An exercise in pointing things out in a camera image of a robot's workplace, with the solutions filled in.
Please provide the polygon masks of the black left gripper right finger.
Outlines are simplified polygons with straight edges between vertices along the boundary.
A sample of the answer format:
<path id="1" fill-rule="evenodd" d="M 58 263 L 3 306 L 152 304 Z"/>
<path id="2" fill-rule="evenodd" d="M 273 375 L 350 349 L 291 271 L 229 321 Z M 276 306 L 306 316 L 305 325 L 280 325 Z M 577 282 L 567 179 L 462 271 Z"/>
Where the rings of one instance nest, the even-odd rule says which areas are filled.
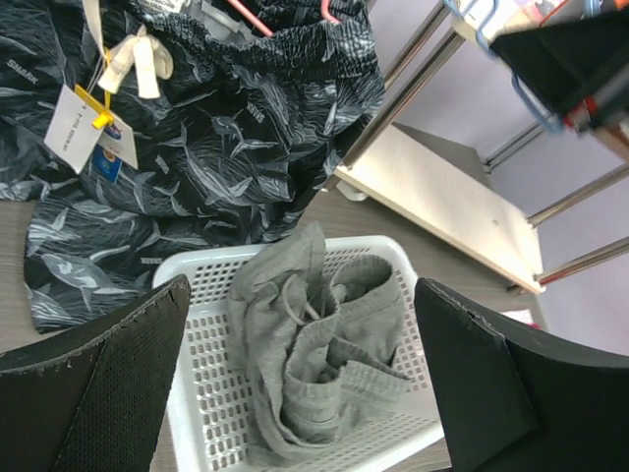
<path id="1" fill-rule="evenodd" d="M 453 470 L 627 470 L 627 357 L 429 278 L 416 283 L 415 310 Z"/>

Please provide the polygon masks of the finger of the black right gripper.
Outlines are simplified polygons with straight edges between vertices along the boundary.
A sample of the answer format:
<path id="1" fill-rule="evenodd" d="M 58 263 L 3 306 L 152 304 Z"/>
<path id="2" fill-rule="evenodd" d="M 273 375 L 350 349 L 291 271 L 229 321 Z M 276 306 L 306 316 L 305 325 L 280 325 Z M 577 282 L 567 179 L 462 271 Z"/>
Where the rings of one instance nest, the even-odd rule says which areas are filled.
<path id="1" fill-rule="evenodd" d="M 628 119 L 626 4 L 561 4 L 534 29 L 498 35 L 490 51 L 549 131 L 583 133 Z"/>

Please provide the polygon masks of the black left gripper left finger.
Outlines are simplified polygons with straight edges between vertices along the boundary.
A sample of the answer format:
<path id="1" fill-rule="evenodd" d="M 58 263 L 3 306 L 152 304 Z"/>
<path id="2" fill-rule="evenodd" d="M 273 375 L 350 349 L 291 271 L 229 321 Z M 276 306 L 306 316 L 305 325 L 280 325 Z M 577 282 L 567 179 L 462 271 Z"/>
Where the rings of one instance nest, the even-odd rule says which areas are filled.
<path id="1" fill-rule="evenodd" d="M 190 295 L 177 275 L 108 315 L 2 353 L 2 470 L 149 470 Z"/>

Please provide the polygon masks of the light blue hanger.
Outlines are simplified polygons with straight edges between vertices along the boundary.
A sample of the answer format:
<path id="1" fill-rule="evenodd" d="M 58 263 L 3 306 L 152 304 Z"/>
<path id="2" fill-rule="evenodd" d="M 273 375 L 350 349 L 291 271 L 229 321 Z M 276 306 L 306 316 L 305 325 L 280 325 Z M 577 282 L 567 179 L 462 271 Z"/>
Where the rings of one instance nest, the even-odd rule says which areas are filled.
<path id="1" fill-rule="evenodd" d="M 505 59 L 490 51 L 501 34 L 515 30 L 542 28 L 567 20 L 583 20 L 603 12 L 622 9 L 628 1 L 441 1 L 453 16 L 452 26 L 464 39 L 474 42 L 488 57 L 500 61 L 511 73 L 511 87 L 522 103 L 547 132 L 561 133 L 564 122 L 550 112 L 532 89 L 508 66 Z"/>

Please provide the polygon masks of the grey shorts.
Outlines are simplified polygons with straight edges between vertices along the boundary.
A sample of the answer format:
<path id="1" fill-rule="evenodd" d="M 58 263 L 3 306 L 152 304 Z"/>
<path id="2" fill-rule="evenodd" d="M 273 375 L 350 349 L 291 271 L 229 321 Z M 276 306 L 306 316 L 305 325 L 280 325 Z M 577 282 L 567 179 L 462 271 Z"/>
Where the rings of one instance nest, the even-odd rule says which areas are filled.
<path id="1" fill-rule="evenodd" d="M 286 467 L 389 418 L 409 387 L 395 371 L 404 302 L 392 265 L 355 258 L 325 274 L 311 224 L 248 261 L 227 297 L 235 366 L 250 382 L 248 459 Z"/>

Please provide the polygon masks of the dark patterned shark shorts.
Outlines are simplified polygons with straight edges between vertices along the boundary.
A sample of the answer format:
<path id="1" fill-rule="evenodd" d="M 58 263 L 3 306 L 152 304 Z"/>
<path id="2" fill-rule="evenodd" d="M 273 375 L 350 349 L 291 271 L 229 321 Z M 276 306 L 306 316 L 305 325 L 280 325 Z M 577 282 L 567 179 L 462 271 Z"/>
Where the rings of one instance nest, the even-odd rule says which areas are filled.
<path id="1" fill-rule="evenodd" d="M 265 37 L 226 1 L 5 1 L 1 197 L 33 202 L 50 332 L 142 296 L 168 257 L 274 242 L 383 100 L 368 5 Z"/>

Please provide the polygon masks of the pink hanger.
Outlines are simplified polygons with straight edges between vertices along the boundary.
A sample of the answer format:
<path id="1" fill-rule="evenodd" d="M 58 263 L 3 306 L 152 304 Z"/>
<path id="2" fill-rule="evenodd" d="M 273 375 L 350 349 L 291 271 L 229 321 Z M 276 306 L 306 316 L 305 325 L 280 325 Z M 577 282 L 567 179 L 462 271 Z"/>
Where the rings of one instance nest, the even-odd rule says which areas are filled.
<path id="1" fill-rule="evenodd" d="M 227 4 L 254 30 L 265 37 L 307 21 L 324 20 L 338 25 L 340 20 L 330 11 L 330 1 L 233 1 Z"/>

